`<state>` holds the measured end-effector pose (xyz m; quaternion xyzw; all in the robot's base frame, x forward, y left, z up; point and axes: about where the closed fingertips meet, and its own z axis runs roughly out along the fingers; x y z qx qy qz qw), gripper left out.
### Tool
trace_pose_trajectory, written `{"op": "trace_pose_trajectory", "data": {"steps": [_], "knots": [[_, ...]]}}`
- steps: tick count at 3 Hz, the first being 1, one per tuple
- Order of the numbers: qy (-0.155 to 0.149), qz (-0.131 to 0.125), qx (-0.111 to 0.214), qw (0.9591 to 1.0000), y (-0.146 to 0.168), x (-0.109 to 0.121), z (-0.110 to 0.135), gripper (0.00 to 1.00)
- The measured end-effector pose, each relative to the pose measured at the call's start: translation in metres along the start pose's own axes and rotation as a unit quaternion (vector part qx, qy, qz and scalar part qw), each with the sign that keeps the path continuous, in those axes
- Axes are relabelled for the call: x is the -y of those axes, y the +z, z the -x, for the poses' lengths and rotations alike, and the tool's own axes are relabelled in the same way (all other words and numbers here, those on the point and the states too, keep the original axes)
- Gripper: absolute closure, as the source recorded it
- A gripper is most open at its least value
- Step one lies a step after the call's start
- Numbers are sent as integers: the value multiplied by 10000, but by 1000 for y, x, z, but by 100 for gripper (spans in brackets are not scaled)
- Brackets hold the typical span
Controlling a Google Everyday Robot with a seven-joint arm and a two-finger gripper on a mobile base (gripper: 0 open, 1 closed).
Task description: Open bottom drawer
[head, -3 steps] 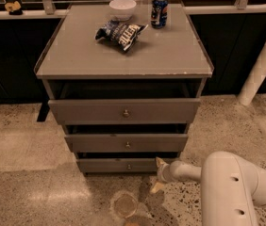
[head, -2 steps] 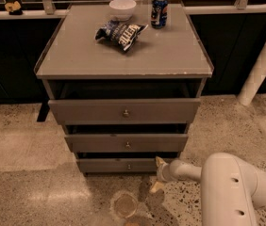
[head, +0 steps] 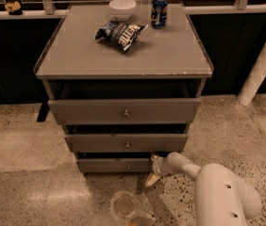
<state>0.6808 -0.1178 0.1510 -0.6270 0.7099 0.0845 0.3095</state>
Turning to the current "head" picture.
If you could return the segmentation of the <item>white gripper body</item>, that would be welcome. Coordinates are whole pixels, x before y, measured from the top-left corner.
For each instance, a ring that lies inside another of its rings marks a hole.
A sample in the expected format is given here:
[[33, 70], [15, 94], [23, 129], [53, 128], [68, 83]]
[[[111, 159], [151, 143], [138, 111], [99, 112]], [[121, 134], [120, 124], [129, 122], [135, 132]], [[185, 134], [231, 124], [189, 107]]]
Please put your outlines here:
[[166, 157], [159, 157], [155, 161], [152, 161], [152, 169], [159, 176], [165, 176], [171, 173]]

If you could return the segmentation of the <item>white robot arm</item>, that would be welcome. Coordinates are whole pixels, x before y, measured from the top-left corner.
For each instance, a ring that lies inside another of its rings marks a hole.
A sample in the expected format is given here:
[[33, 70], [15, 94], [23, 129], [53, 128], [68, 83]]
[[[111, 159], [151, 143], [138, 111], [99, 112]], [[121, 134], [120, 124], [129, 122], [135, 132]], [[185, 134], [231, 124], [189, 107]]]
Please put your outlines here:
[[196, 226], [247, 226], [262, 209], [258, 191], [231, 169], [216, 163], [198, 166], [181, 153], [151, 154], [152, 171], [145, 186], [161, 176], [185, 174], [194, 181]]

